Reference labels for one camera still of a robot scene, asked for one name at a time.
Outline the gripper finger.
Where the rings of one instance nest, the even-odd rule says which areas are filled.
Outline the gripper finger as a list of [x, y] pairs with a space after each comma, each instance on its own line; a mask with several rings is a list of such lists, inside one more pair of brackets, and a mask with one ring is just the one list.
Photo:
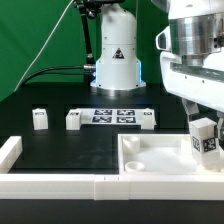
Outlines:
[[182, 105], [187, 115], [188, 122], [194, 121], [199, 117], [199, 108], [195, 102], [183, 98]]
[[224, 112], [217, 111], [218, 120], [218, 138], [224, 140]]

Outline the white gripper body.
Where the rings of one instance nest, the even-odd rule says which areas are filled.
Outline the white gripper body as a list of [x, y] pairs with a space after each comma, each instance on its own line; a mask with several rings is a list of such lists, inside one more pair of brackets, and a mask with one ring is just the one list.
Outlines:
[[203, 67], [188, 67], [171, 53], [170, 28], [156, 36], [160, 68], [167, 92], [224, 113], [224, 48], [208, 55]]

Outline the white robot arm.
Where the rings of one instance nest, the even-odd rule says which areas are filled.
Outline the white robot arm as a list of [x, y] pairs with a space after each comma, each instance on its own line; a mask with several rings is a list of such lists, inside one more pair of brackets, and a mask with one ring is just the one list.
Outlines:
[[[188, 116], [198, 105], [217, 111], [218, 138], [224, 141], [224, 0], [151, 0], [168, 14], [156, 36], [167, 92], [182, 98]], [[101, 57], [91, 87], [114, 96], [145, 85], [136, 57], [137, 22], [117, 0], [102, 2]]]

